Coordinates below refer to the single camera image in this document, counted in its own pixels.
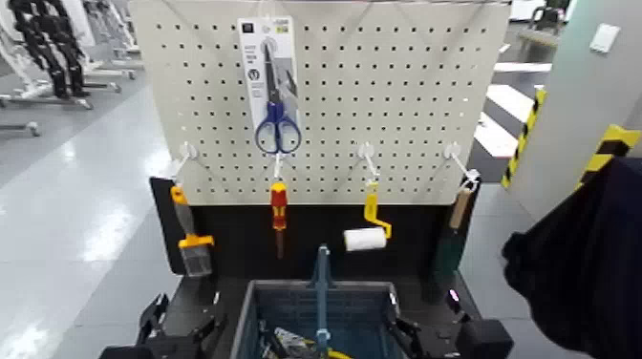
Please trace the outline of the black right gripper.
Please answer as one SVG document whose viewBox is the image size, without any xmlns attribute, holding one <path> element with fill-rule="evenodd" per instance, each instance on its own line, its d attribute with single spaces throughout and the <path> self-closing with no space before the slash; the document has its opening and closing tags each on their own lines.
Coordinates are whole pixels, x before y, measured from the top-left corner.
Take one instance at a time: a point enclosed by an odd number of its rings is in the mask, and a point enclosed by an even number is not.
<svg viewBox="0 0 642 359">
<path fill-rule="evenodd" d="M 496 319 L 471 321 L 464 310 L 458 292 L 449 289 L 445 303 L 456 316 L 456 323 L 462 324 L 455 341 L 455 348 L 464 359 L 506 359 L 514 348 L 514 341 L 503 323 Z M 385 326 L 408 358 L 421 359 L 425 350 L 419 338 L 418 323 L 395 314 L 385 317 Z"/>
</svg>

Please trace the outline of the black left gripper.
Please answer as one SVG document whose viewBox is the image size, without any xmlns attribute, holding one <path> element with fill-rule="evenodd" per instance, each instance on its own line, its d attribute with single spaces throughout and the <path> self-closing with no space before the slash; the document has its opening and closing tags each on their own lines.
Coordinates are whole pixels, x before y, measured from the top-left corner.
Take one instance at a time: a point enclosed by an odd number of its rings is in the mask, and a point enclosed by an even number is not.
<svg viewBox="0 0 642 359">
<path fill-rule="evenodd" d="M 227 326 L 227 315 L 208 315 L 188 337 L 165 337 L 146 339 L 153 330 L 161 327 L 161 318 L 166 313 L 169 298 L 159 294 L 141 313 L 137 345 L 106 347 L 99 359 L 203 359 L 206 351 L 214 351 Z"/>
</svg>

